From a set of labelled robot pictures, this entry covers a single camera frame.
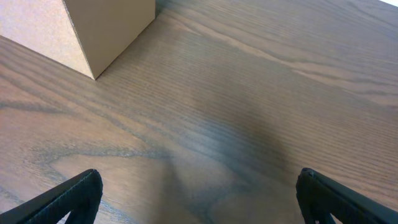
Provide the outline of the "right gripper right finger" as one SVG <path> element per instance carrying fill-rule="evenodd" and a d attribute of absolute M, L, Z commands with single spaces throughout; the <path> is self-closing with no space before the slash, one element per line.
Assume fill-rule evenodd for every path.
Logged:
<path fill-rule="evenodd" d="M 296 198 L 306 224 L 397 224 L 397 212 L 313 170 L 301 170 Z"/>

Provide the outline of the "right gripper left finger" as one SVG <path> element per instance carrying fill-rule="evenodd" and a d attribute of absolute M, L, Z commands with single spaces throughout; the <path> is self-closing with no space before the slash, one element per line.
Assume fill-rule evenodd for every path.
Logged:
<path fill-rule="evenodd" d="M 100 173 L 88 169 L 39 196 L 1 214 L 1 223 L 93 224 L 103 195 Z"/>

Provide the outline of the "brown cardboard box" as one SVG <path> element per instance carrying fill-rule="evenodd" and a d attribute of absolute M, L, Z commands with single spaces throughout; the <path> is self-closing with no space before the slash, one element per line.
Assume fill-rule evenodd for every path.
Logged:
<path fill-rule="evenodd" d="M 1 0 L 1 35 L 96 79 L 155 19 L 155 0 Z"/>

